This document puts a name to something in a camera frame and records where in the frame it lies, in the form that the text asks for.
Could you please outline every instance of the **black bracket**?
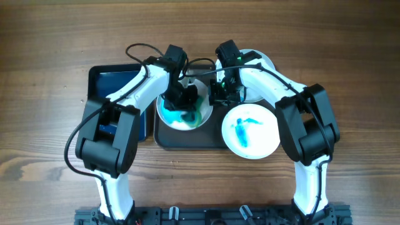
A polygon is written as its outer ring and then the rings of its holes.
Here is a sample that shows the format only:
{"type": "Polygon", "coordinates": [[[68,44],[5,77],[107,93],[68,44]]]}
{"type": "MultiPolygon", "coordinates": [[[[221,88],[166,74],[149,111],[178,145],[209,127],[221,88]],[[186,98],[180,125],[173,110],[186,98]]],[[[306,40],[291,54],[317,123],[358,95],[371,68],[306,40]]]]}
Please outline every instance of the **black bracket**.
{"type": "MultiPolygon", "coordinates": [[[[105,97],[87,100],[83,119],[109,104],[105,97]]],[[[98,169],[117,178],[131,167],[138,149],[140,110],[133,106],[113,106],[95,115],[80,130],[75,155],[85,168],[98,169]],[[115,135],[99,130],[99,125],[117,123],[115,135]]]]}
{"type": "Polygon", "coordinates": [[[169,83],[167,91],[162,95],[165,102],[164,107],[170,111],[195,110],[194,104],[198,99],[198,89],[195,85],[187,88],[179,82],[179,75],[186,61],[186,53],[181,47],[169,45],[163,57],[149,57],[144,62],[164,68],[169,72],[169,83]]]}
{"type": "MultiPolygon", "coordinates": [[[[315,84],[305,87],[301,95],[310,101],[312,110],[322,123],[329,143],[333,146],[339,141],[340,132],[325,89],[315,84]]],[[[329,152],[316,119],[304,122],[302,113],[310,112],[307,112],[297,96],[284,97],[275,103],[275,115],[283,149],[293,161],[301,161],[305,166],[309,166],[314,159],[332,154],[333,148],[332,152],[329,152]]]]}

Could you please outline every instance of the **wood grain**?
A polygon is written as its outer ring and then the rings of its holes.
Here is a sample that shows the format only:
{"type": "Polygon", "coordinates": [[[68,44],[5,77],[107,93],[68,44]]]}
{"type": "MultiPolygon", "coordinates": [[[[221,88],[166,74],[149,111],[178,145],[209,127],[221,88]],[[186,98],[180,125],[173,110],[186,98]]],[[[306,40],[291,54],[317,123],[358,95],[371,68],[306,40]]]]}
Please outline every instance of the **wood grain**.
{"type": "MultiPolygon", "coordinates": [[[[400,221],[400,16],[396,1],[263,1],[0,7],[0,220],[71,224],[99,203],[95,182],[63,161],[81,119],[88,70],[131,63],[131,43],[212,57],[228,39],[266,53],[289,78],[323,85],[341,130],[327,196],[355,224],[400,221]]],[[[140,58],[152,54],[135,49],[140,58]]],[[[73,153],[72,163],[82,163],[73,153]]],[[[279,148],[167,152],[153,138],[129,170],[137,206],[288,204],[294,167],[279,148]]]]}

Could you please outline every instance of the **black clamp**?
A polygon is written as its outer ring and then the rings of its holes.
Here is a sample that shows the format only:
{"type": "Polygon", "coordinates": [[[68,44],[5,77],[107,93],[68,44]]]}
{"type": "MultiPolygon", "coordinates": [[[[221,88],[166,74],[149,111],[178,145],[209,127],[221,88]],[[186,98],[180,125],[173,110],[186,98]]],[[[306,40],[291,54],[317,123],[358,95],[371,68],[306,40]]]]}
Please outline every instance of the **black clamp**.
{"type": "MultiPolygon", "coordinates": [[[[250,51],[246,54],[241,53],[233,40],[229,40],[220,44],[215,50],[215,53],[221,62],[222,68],[243,66],[253,59],[262,58],[261,55],[255,51],[250,51]]],[[[210,80],[210,105],[230,105],[230,103],[241,102],[239,91],[243,87],[243,84],[240,78],[239,70],[239,67],[225,70],[225,77],[221,82],[217,82],[215,79],[210,80]]]]}
{"type": "MultiPolygon", "coordinates": [[[[311,103],[312,110],[322,123],[329,144],[333,146],[339,141],[340,132],[325,89],[315,84],[305,87],[301,95],[311,103]]],[[[314,159],[332,154],[333,147],[331,152],[326,147],[316,119],[304,122],[302,113],[310,112],[307,112],[297,96],[284,97],[275,103],[275,115],[283,149],[293,161],[301,161],[305,166],[309,166],[314,159]]]]}

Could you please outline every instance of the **black cable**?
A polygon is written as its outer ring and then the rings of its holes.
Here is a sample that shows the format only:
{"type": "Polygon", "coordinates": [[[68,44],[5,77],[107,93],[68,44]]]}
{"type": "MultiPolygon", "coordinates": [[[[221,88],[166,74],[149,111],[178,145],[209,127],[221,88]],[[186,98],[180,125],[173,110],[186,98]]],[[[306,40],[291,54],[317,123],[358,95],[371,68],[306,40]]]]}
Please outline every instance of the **black cable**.
{"type": "Polygon", "coordinates": [[[155,50],[156,53],[160,54],[160,56],[164,56],[164,54],[156,47],[150,45],[150,44],[146,44],[146,43],[136,43],[136,44],[131,44],[130,46],[128,46],[125,50],[125,54],[127,54],[130,58],[136,60],[137,62],[139,62],[140,60],[138,60],[136,57],[132,56],[131,54],[128,53],[128,51],[133,48],[134,46],[146,46],[149,47],[153,50],[155,50]]]}
{"type": "Polygon", "coordinates": [[[294,89],[290,84],[288,84],[285,80],[283,80],[281,77],[279,77],[278,75],[276,75],[274,72],[263,68],[262,66],[258,66],[258,65],[242,65],[242,66],[229,66],[229,67],[225,67],[225,68],[221,68],[221,69],[216,69],[213,71],[208,71],[208,72],[204,72],[202,74],[193,74],[193,75],[188,75],[187,77],[198,77],[198,76],[205,76],[205,75],[209,75],[209,74],[214,74],[216,72],[219,71],[225,71],[227,69],[239,69],[239,68],[251,68],[251,69],[258,69],[261,71],[264,71],[266,73],[269,73],[270,75],[272,75],[274,78],[276,78],[278,81],[280,81],[281,83],[283,83],[288,89],[290,89],[292,92],[294,92],[297,96],[298,99],[300,99],[300,101],[302,101],[304,103],[304,105],[306,106],[307,110],[312,114],[312,116],[315,118],[318,128],[321,131],[322,137],[324,138],[324,142],[326,147],[329,150],[329,159],[322,161],[318,164],[317,169],[319,171],[318,176],[319,176],[319,182],[318,182],[318,195],[317,195],[317,202],[314,206],[314,209],[312,210],[312,213],[310,215],[308,215],[308,223],[312,223],[313,218],[318,210],[318,206],[319,206],[319,202],[321,201],[321,193],[322,193],[322,166],[326,163],[330,163],[333,159],[333,148],[331,147],[330,143],[329,143],[329,139],[326,136],[325,130],[323,128],[322,123],[320,122],[319,118],[317,117],[316,113],[314,112],[314,110],[312,109],[310,103],[308,101],[306,101],[300,94],[300,92],[298,92],[296,89],[294,89]]]}
{"type": "Polygon", "coordinates": [[[77,169],[71,164],[71,162],[69,161],[69,158],[68,158],[68,151],[69,151],[69,147],[70,147],[70,145],[71,145],[71,143],[72,143],[72,140],[74,139],[75,135],[79,132],[80,129],[82,129],[82,127],[83,127],[87,122],[89,122],[95,115],[101,113],[102,111],[104,111],[104,110],[106,110],[106,109],[109,109],[109,108],[115,106],[119,101],[121,101],[121,100],[123,100],[124,98],[126,98],[126,97],[127,97],[128,95],[130,95],[136,88],[138,88],[138,87],[146,80],[146,78],[148,77],[149,69],[148,69],[148,67],[145,65],[145,63],[142,62],[140,59],[138,59],[138,58],[136,58],[136,57],[134,57],[134,56],[132,56],[132,55],[130,55],[130,54],[128,53],[129,49],[132,48],[132,47],[134,47],[134,46],[147,46],[147,47],[150,47],[150,48],[156,50],[156,51],[157,51],[159,54],[161,54],[162,56],[164,55],[164,54],[161,53],[160,50],[158,50],[156,47],[151,46],[151,45],[149,45],[149,44],[137,43],[137,44],[132,44],[132,45],[128,46],[128,47],[126,48],[126,50],[125,50],[125,53],[126,53],[131,59],[134,59],[134,60],[137,61],[138,63],[142,64],[142,66],[144,67],[145,74],[144,74],[144,76],[143,76],[143,79],[141,79],[139,83],[137,83],[134,87],[132,87],[128,92],[126,92],[125,94],[123,94],[122,96],[120,96],[118,99],[116,99],[116,100],[114,100],[114,101],[112,101],[112,102],[110,102],[110,103],[108,103],[108,104],[103,105],[103,106],[100,107],[99,109],[95,110],[95,111],[94,111],[92,114],[90,114],[88,117],[86,117],[85,119],[83,119],[83,120],[81,121],[81,123],[79,123],[79,125],[74,129],[74,131],[73,131],[73,132],[71,133],[71,135],[69,136],[69,138],[68,138],[68,140],[67,140],[67,143],[66,143],[66,145],[65,145],[65,148],[64,148],[64,160],[65,160],[65,163],[67,164],[67,166],[68,166],[68,168],[69,168],[70,170],[72,170],[72,171],[74,171],[75,173],[80,174],[80,175],[90,176],[90,177],[97,178],[97,179],[99,179],[99,180],[101,181],[101,186],[102,186],[103,192],[104,192],[104,198],[105,198],[106,204],[107,204],[107,210],[108,210],[108,213],[109,213],[110,218],[111,218],[111,220],[112,220],[112,223],[115,224],[115,225],[116,225],[116,221],[115,221],[115,219],[114,219],[113,212],[111,211],[111,205],[110,205],[110,202],[109,202],[109,197],[108,197],[108,192],[107,192],[107,186],[106,186],[106,180],[103,179],[101,176],[98,176],[97,174],[92,174],[92,173],[89,173],[89,172],[83,172],[83,171],[77,170],[77,169]]]}
{"type": "Polygon", "coordinates": [[[214,62],[212,59],[209,59],[209,58],[205,58],[205,57],[204,57],[204,58],[193,59],[192,61],[187,62],[186,65],[183,67],[183,70],[182,70],[183,76],[180,77],[179,80],[182,80],[182,79],[185,78],[185,77],[191,78],[192,76],[191,76],[191,75],[186,75],[186,72],[188,71],[189,66],[190,66],[192,63],[195,63],[195,62],[198,62],[198,61],[209,61],[210,63],[212,63],[212,67],[215,66],[215,62],[214,62]]]}

